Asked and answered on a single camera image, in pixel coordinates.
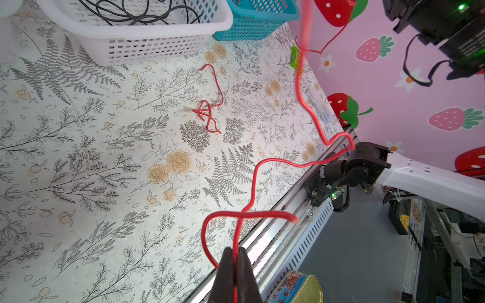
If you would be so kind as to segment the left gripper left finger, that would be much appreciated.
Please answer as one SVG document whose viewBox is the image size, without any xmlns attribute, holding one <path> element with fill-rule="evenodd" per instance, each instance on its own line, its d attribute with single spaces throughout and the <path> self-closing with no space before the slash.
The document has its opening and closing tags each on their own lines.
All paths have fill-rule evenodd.
<svg viewBox="0 0 485 303">
<path fill-rule="evenodd" d="M 226 247 L 219 263 L 209 303 L 233 303 L 234 300 L 234 260 L 232 249 Z"/>
</svg>

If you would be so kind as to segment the floral table cloth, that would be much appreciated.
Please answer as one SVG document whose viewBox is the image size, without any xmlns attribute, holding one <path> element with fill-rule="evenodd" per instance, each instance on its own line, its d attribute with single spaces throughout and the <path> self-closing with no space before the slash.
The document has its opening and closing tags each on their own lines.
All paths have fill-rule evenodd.
<svg viewBox="0 0 485 303">
<path fill-rule="evenodd" d="M 283 25 L 195 54 L 95 63 L 37 1 L 1 66 L 1 301 L 184 302 L 219 210 L 271 209 L 325 152 Z"/>
</svg>

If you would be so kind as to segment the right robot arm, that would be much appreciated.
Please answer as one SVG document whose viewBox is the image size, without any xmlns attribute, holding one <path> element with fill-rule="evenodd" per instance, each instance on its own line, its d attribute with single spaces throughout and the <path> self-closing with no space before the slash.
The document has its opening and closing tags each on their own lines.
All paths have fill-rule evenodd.
<svg viewBox="0 0 485 303">
<path fill-rule="evenodd" d="M 300 1 L 292 29 L 319 109 L 389 151 L 377 183 L 484 218 L 484 75 L 447 80 L 447 58 L 394 32 L 382 1 Z"/>
</svg>

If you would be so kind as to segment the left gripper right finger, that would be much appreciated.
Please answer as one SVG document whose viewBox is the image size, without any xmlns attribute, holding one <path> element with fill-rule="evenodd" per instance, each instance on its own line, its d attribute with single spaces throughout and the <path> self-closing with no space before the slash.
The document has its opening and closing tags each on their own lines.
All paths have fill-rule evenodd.
<svg viewBox="0 0 485 303">
<path fill-rule="evenodd" d="M 238 303 L 262 303 L 251 261 L 245 248 L 240 247 L 236 265 L 236 298 Z"/>
</svg>

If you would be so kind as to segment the left white plastic basket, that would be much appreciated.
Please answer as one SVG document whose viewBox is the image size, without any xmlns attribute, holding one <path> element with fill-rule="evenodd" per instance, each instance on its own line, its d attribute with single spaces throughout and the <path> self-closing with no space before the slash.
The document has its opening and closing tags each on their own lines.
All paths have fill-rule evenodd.
<svg viewBox="0 0 485 303">
<path fill-rule="evenodd" d="M 13 30 L 10 17 L 13 16 L 20 9 L 22 4 L 22 0 L 1 0 L 1 64 L 12 63 L 16 59 Z"/>
</svg>

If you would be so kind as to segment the clear plastic tube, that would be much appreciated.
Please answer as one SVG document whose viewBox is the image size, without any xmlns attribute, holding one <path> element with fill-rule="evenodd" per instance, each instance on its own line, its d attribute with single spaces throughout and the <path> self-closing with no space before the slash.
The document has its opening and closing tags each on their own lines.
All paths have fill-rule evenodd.
<svg viewBox="0 0 485 303">
<path fill-rule="evenodd" d="M 309 105 L 314 109 L 319 120 L 321 120 L 324 125 L 330 124 L 333 120 L 334 113 L 323 91 L 313 87 L 306 92 L 306 96 Z"/>
</svg>

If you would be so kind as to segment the gold tin box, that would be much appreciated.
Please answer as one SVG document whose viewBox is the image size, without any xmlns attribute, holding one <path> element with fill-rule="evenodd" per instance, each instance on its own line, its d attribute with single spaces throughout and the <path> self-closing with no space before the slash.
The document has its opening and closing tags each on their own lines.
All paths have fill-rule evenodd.
<svg viewBox="0 0 485 303">
<path fill-rule="evenodd" d="M 314 275 L 290 271 L 268 298 L 268 303 L 322 303 L 324 296 Z"/>
</svg>

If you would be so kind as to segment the green candy wrapper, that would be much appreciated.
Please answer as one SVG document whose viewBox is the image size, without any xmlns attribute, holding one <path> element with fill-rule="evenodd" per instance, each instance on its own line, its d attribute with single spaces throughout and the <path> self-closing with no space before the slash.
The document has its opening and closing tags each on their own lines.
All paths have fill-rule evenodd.
<svg viewBox="0 0 485 303">
<path fill-rule="evenodd" d="M 290 52 L 290 66 L 298 70 L 300 63 L 301 52 L 297 46 L 293 45 Z"/>
</svg>

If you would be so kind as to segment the middle white plastic basket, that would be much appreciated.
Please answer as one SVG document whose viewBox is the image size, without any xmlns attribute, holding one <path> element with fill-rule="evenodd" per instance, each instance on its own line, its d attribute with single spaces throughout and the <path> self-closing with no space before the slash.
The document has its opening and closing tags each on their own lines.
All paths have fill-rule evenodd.
<svg viewBox="0 0 485 303">
<path fill-rule="evenodd" d="M 90 58 L 114 66 L 197 53 L 230 29 L 227 1 L 39 1 L 53 22 L 75 36 Z"/>
</svg>

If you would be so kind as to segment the teal plastic basket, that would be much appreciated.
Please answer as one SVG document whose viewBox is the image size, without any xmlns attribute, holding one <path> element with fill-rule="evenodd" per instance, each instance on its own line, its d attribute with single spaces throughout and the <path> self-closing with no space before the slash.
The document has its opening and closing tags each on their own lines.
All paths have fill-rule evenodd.
<svg viewBox="0 0 485 303">
<path fill-rule="evenodd" d="M 293 0 L 240 0 L 227 2 L 233 24 L 226 31 L 216 32 L 218 41 L 262 40 L 289 21 L 299 19 Z"/>
</svg>

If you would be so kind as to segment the white plastic basket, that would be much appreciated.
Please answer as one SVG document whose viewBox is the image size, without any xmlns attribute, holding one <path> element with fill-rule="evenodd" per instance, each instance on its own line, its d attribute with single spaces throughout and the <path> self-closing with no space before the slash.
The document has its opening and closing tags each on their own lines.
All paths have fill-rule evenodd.
<svg viewBox="0 0 485 303">
<path fill-rule="evenodd" d="M 197 53 L 230 29 L 227 1 L 39 1 L 53 22 L 75 36 L 90 58 L 114 66 Z"/>
<path fill-rule="evenodd" d="M 13 30 L 10 17 L 13 16 L 20 9 L 22 4 L 22 0 L 1 0 L 1 64 L 12 63 L 16 59 Z"/>
</svg>

